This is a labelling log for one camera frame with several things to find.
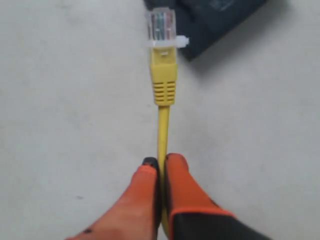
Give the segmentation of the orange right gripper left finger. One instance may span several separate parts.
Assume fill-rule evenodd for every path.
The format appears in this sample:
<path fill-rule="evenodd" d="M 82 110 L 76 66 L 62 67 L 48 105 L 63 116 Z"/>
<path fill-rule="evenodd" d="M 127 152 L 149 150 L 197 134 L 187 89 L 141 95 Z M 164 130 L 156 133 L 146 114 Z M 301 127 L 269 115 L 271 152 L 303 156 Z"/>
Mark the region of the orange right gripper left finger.
<path fill-rule="evenodd" d="M 114 205 L 71 240 L 156 240 L 162 199 L 159 164 L 146 157 Z"/>

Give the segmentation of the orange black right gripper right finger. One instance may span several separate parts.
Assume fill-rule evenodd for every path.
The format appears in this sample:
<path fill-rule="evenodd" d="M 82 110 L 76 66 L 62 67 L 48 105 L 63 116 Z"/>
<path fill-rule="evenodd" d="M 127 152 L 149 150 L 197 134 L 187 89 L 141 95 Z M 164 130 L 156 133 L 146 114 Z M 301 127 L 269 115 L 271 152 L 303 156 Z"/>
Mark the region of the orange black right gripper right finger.
<path fill-rule="evenodd" d="M 179 153 L 170 153 L 165 160 L 165 197 L 171 240 L 268 239 L 216 204 Z"/>

